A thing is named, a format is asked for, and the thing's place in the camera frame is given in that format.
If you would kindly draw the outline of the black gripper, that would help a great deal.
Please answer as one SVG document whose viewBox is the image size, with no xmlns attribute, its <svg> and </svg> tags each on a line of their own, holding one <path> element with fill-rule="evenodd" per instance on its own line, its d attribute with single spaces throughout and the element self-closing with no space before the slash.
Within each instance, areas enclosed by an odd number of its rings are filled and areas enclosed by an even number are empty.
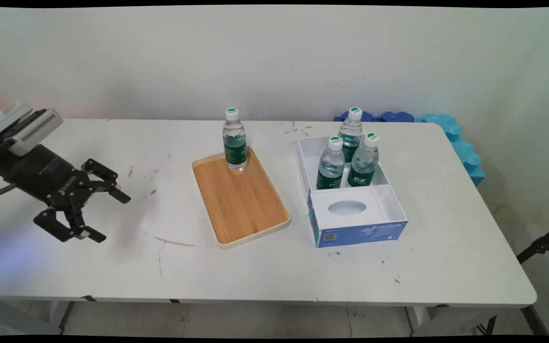
<svg viewBox="0 0 549 343">
<path fill-rule="evenodd" d="M 44 145 L 35 146 L 24 156 L 0 148 L 0 176 L 5 182 L 48 205 L 36 215 L 33 223 L 61 242 L 73 237 L 79 240 L 89 238 L 97 243 L 105 241 L 104 234 L 85 223 L 79 203 L 70 202 L 70 193 L 84 201 L 88 191 L 106 192 L 127 204 L 131 197 L 118 189 L 117 175 L 94 159 L 87 160 L 82 170 L 78 170 Z M 57 219 L 58 212 L 63 212 L 68 225 Z"/>
</svg>

